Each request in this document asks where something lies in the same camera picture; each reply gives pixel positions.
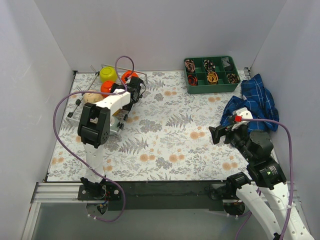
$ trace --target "green tray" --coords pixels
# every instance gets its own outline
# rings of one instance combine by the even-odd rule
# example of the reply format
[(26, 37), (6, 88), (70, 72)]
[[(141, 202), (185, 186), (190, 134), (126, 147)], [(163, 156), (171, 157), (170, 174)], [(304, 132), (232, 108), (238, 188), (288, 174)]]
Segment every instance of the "green tray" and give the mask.
[[(230, 71), (225, 71), (222, 58), (229, 57), (229, 62), (233, 64), (233, 69), (229, 69)], [(193, 60), (195, 65), (194, 73), (187, 72), (186, 67), (184, 67), (184, 78), (186, 82), (187, 92), (189, 94), (210, 94), (210, 93), (227, 93), (233, 92), (239, 83), (229, 83), (227, 79), (227, 74), (236, 74), (239, 77), (239, 73), (235, 66), (235, 62), (230, 56), (207, 56), (207, 57), (188, 57), (184, 59), (183, 65), (186, 60)], [(207, 74), (208, 72), (204, 67), (204, 60), (210, 60), (215, 65), (215, 72), (218, 75), (218, 84), (211, 85), (208, 84)], [(197, 86), (191, 86), (188, 83), (188, 76), (193, 75), (198, 80)]]

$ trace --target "yellow cup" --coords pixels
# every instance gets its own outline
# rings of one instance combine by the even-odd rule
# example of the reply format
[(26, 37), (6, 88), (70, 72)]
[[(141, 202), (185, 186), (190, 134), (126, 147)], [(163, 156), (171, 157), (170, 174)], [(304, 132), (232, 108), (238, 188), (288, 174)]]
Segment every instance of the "yellow cup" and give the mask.
[(115, 82), (117, 80), (116, 70), (111, 66), (106, 66), (100, 71), (100, 80), (102, 83), (106, 81)]

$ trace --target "gray wall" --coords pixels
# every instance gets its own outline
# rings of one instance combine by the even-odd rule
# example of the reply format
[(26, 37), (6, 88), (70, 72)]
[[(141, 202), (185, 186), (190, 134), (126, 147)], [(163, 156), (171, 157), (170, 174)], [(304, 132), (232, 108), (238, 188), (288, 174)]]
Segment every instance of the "gray wall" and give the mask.
[(52, 115), (72, 71), (33, 0), (0, 0), (0, 56), (0, 239), (17, 240), (46, 175)]
[(73, 70), (113, 65), (183, 69), (183, 59), (230, 55), (254, 62), (286, 0), (35, 0)]
[[(320, 239), (320, 1), (287, 0), (254, 61), (293, 140), (294, 181), (311, 233)], [(289, 177), (288, 140), (272, 136)]]

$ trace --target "gray panel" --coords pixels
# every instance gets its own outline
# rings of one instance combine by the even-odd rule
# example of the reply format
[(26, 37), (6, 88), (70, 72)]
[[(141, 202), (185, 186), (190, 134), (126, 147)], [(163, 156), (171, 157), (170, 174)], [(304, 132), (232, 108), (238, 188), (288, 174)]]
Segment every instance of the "gray panel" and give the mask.
[[(204, 209), (126, 210), (114, 223), (87, 217), (86, 205), (43, 203), (33, 240), (230, 240), (244, 219), (218, 216)], [(107, 212), (108, 218), (118, 212)], [(254, 217), (243, 228), (238, 240), (266, 240), (264, 230)]]

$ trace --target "floral pattern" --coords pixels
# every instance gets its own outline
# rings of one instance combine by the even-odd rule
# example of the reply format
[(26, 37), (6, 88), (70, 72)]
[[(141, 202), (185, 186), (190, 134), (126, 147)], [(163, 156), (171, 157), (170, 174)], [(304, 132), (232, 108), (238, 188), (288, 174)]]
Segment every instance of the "floral pattern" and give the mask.
[[(245, 79), (243, 71), (240, 78)], [(188, 94), (183, 71), (147, 72), (143, 98), (136, 103), (121, 132), (121, 141), (110, 136), (104, 145), (104, 171), (115, 181), (150, 180), (224, 180), (237, 172), (246, 172), (247, 162), (229, 144), (213, 145), (209, 126), (218, 126), (223, 110), (234, 92)], [(72, 92), (86, 90), (93, 74), (77, 74)], [(99, 90), (97, 79), (92, 89)], [(59, 136), (78, 156), (85, 158), (77, 126), (66, 120), (77, 98), (66, 105)], [(73, 118), (79, 119), (82, 105)], [(58, 142), (48, 169), (47, 181), (79, 182), (86, 167)]]

